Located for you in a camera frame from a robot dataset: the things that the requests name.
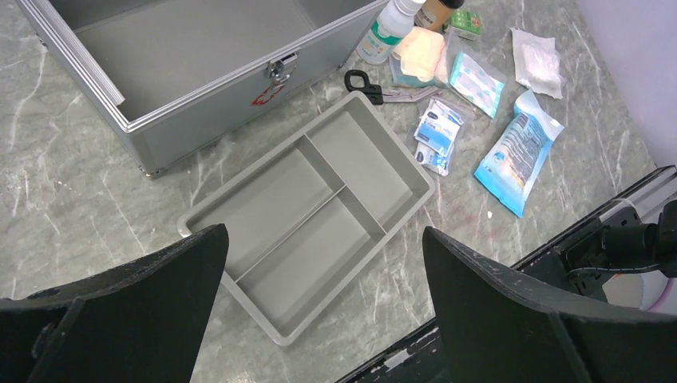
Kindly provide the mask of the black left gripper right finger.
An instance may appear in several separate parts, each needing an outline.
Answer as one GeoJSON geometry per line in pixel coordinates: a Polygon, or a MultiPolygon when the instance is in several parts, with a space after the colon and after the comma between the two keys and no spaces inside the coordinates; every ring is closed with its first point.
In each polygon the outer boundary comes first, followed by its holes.
{"type": "Polygon", "coordinates": [[[451,381],[675,381],[675,316],[551,286],[433,227],[422,251],[451,381]]]}

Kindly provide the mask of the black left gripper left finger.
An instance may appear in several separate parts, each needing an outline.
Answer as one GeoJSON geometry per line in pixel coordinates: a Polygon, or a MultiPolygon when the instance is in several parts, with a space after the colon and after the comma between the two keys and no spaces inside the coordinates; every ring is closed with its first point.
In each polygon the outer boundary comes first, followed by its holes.
{"type": "Polygon", "coordinates": [[[223,224],[120,266],[1,300],[4,382],[188,382],[227,259],[223,224]]]}

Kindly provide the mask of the alcohol wipes zip bag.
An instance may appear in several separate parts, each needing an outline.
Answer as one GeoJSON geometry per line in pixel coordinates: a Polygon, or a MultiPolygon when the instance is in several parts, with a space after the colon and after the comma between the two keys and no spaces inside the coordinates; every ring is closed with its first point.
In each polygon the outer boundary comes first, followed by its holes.
{"type": "Polygon", "coordinates": [[[421,113],[414,130],[414,159],[424,168],[447,176],[457,139],[474,120],[473,108],[465,103],[432,96],[418,104],[421,113]]]}

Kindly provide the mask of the teal patterned plaster bag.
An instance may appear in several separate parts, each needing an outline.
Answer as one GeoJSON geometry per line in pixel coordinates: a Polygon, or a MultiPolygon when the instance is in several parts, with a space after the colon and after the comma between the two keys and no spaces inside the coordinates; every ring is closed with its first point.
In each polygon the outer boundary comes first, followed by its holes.
{"type": "Polygon", "coordinates": [[[505,75],[453,32],[444,34],[444,40],[437,80],[493,119],[505,87],[505,75]]]}

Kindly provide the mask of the white gauze packet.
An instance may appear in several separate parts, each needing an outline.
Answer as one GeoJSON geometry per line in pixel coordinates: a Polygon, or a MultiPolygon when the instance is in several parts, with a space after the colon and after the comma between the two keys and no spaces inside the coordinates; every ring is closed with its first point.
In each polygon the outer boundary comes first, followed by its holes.
{"type": "Polygon", "coordinates": [[[560,55],[555,38],[542,38],[512,28],[515,80],[534,93],[563,98],[565,79],[560,74],[560,55]]]}

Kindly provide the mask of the brown bottle orange cap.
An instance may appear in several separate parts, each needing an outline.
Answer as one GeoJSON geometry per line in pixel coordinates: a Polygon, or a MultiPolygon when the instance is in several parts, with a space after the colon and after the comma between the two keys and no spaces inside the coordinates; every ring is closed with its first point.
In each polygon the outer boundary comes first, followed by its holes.
{"type": "Polygon", "coordinates": [[[426,0],[414,15],[414,24],[427,30],[439,31],[464,3],[464,0],[426,0]]]}

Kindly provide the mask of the white disinfectant bottle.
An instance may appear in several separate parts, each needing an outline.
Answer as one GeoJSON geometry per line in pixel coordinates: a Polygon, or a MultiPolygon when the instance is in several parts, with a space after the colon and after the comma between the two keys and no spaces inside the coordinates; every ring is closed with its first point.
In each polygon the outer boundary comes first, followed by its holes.
{"type": "Polygon", "coordinates": [[[356,48],[370,65],[381,65],[414,27],[414,16],[425,0],[391,0],[377,16],[356,48]]]}

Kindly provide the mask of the grey metal medicine case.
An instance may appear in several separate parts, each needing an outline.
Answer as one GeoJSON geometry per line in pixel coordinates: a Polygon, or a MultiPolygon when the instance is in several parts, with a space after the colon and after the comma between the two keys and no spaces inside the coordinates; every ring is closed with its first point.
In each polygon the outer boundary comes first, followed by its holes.
{"type": "Polygon", "coordinates": [[[346,64],[383,1],[21,1],[147,176],[346,64]]]}

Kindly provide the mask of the blue white mask pack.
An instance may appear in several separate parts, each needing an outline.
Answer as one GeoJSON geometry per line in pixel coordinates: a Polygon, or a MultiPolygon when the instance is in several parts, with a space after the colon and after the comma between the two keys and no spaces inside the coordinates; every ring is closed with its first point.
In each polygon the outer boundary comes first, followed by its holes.
{"type": "Polygon", "coordinates": [[[475,178],[517,217],[564,126],[540,106],[533,91],[515,101],[514,116],[474,172],[475,178]]]}

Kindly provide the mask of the grey plastic divided tray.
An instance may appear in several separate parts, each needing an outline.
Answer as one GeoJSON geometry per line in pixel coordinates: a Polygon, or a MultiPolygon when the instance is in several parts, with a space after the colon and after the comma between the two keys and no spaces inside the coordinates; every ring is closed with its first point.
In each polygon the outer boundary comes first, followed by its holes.
{"type": "Polygon", "coordinates": [[[277,345],[292,344],[433,194],[382,115],[352,92],[178,220],[222,223],[222,285],[277,345]]]}

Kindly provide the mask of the green wind oil box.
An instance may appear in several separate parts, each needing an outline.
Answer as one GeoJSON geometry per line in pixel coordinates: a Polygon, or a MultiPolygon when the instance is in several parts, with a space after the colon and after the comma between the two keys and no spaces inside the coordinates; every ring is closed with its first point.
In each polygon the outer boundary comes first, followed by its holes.
{"type": "Polygon", "coordinates": [[[451,32],[460,38],[475,41],[482,35],[479,14],[468,10],[455,10],[442,27],[445,34],[451,32]]]}

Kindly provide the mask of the black handled scissors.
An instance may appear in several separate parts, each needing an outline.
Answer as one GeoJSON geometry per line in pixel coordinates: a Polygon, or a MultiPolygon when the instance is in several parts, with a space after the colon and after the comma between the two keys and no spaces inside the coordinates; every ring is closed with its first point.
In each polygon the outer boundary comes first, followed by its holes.
{"type": "Polygon", "coordinates": [[[371,82],[368,74],[362,70],[350,69],[343,76],[344,85],[349,93],[360,92],[365,95],[372,105],[395,103],[418,103],[440,94],[441,88],[427,86],[416,89],[384,89],[381,85],[371,82]]]}

